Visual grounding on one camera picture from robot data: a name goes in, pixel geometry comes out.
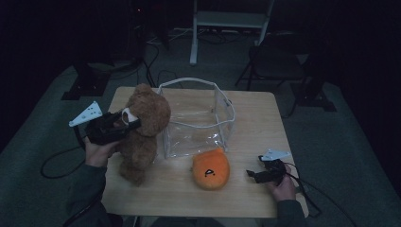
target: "dark background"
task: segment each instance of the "dark background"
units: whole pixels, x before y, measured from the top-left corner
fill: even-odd
[[[158,9],[151,6],[161,2],[148,1],[149,9]],[[258,0],[200,2],[200,9],[248,12],[264,11],[267,5]],[[401,195],[401,146],[397,141],[401,134],[401,7],[394,2],[277,0],[269,30],[299,30],[324,40],[327,53],[319,67],[324,69],[326,81],[341,88]],[[125,0],[0,3],[1,149],[52,80],[74,61],[112,63],[114,54],[136,57],[124,52],[135,42],[127,39],[129,27],[160,17],[132,18],[129,5]],[[167,1],[166,26],[161,27],[191,27],[192,9],[192,1]],[[118,46],[116,41],[124,42]]]

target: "person's right hand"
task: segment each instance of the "person's right hand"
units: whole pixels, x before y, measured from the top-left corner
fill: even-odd
[[[291,168],[286,164],[285,166],[287,173],[291,173]],[[295,200],[295,185],[288,174],[279,185],[276,182],[268,182],[266,186],[276,201]]]

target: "orange stuffed toy face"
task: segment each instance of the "orange stuffed toy face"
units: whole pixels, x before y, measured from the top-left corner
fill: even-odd
[[[192,174],[196,184],[206,190],[223,187],[230,177],[230,165],[222,148],[197,154],[193,158]]]

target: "transparent plastic box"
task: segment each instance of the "transparent plastic box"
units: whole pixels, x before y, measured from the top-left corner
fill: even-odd
[[[183,84],[191,89],[184,89]],[[194,78],[175,79],[161,84],[158,94],[167,99],[171,108],[170,122],[163,131],[166,158],[217,147],[228,151],[235,109],[215,83]]]

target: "person's left hand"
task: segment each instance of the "person's left hand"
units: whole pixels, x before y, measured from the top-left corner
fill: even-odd
[[[114,153],[114,147],[119,141],[106,145],[92,144],[88,137],[85,137],[85,164],[88,166],[102,167],[107,166],[108,160]]]

